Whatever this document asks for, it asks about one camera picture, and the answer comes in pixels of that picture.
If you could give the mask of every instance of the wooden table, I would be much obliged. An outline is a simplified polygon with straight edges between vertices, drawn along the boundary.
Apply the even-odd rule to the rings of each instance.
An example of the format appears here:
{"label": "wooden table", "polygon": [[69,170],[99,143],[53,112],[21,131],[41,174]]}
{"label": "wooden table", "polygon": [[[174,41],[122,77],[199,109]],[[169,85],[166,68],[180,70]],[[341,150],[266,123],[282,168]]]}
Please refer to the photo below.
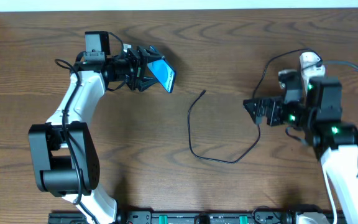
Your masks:
{"label": "wooden table", "polygon": [[[0,223],[45,223],[51,211],[75,210],[37,189],[27,132],[61,102],[68,72],[53,60],[73,63],[87,30],[155,45],[178,74],[172,94],[160,85],[143,93],[125,87],[106,93],[95,111],[100,184],[121,205],[236,211],[312,203],[330,209],[312,148],[288,138],[284,126],[263,124],[260,142],[240,163],[219,164],[191,155],[186,113],[206,89],[192,114],[195,151],[236,158],[257,137],[242,101],[251,97],[267,60],[311,47],[324,59],[358,64],[358,9],[21,12],[0,13]],[[111,44],[117,52],[117,42]],[[298,56],[274,62],[258,95],[280,93],[277,72],[297,68]],[[343,118],[358,127],[358,73],[328,65],[327,75],[342,81]]]}

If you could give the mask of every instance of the white wall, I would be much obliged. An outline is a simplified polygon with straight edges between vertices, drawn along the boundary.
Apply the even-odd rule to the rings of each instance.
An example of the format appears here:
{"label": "white wall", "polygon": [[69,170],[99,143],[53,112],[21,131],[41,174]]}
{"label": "white wall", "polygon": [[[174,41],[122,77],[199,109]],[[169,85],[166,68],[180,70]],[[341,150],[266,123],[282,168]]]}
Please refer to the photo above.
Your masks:
{"label": "white wall", "polygon": [[0,12],[358,7],[358,0],[0,0]]}

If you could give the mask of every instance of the green led light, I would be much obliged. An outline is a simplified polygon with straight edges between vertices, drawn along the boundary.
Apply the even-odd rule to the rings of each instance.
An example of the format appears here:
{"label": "green led light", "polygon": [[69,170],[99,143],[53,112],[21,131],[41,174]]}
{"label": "green led light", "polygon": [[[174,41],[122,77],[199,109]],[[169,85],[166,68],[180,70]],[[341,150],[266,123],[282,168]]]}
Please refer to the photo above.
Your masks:
{"label": "green led light", "polygon": [[339,129],[338,129],[337,127],[335,127],[335,126],[331,128],[331,131],[332,131],[334,134],[339,133]]}
{"label": "green led light", "polygon": [[293,116],[292,114],[290,114],[290,121],[295,121],[296,120],[296,117]]}

